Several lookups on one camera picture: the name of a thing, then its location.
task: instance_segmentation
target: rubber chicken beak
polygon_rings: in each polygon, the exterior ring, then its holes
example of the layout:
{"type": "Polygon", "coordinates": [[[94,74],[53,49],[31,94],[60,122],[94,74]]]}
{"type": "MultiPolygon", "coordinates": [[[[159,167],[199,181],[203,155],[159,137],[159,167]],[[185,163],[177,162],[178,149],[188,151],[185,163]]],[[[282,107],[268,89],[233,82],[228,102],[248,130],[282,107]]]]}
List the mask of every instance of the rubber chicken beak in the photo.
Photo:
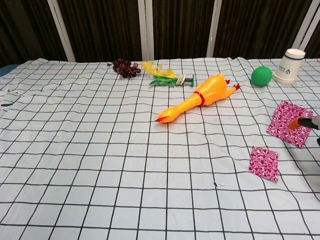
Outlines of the rubber chicken beak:
{"type": "Polygon", "coordinates": [[[158,119],[155,120],[155,122],[160,123],[162,120],[165,120],[166,118],[168,118],[169,116],[164,116],[164,117],[159,117],[158,119]]]}

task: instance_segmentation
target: paper cup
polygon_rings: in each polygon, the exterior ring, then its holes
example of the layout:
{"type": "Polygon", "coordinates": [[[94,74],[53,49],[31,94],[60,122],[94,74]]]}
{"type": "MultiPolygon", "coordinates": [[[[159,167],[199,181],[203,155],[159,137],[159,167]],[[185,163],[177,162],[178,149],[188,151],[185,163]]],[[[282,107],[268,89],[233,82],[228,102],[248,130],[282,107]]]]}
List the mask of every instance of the paper cup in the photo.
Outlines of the paper cup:
{"type": "Polygon", "coordinates": [[[273,80],[280,84],[294,84],[305,55],[306,53],[300,49],[288,49],[272,74],[273,80]]]}

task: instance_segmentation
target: grapes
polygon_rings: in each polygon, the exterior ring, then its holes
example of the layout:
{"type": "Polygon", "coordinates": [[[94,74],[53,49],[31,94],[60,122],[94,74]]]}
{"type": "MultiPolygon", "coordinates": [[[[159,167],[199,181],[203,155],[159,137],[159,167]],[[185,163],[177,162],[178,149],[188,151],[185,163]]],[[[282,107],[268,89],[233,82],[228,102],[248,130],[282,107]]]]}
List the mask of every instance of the grapes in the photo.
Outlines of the grapes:
{"type": "Polygon", "coordinates": [[[120,68],[121,68],[121,70],[126,70],[127,69],[126,65],[124,65],[123,63],[120,64],[120,68]]]}
{"type": "Polygon", "coordinates": [[[134,63],[131,66],[131,62],[129,60],[124,60],[122,58],[118,58],[117,60],[112,61],[113,70],[123,76],[123,78],[136,77],[137,74],[141,73],[141,69],[139,69],[139,64],[134,63]]]}

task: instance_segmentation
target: rubber chicken head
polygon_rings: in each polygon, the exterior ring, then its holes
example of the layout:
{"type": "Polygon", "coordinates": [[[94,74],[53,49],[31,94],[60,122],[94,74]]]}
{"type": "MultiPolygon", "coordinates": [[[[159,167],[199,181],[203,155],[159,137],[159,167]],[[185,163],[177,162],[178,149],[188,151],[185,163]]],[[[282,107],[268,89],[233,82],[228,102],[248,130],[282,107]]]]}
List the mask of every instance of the rubber chicken head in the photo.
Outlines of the rubber chicken head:
{"type": "Polygon", "coordinates": [[[180,112],[177,112],[174,107],[170,107],[160,113],[155,121],[162,124],[169,123],[178,117],[179,114],[180,112]]]}

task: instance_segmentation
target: small debris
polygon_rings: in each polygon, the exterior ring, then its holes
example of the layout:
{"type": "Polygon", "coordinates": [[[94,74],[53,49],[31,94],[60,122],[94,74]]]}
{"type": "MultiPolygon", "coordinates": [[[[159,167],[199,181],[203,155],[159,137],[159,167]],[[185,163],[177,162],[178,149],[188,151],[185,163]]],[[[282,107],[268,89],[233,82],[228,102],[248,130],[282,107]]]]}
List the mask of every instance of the small debris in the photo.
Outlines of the small debris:
{"type": "Polygon", "coordinates": [[[1,104],[1,107],[9,107],[11,106],[13,103],[3,103],[1,104]]]}

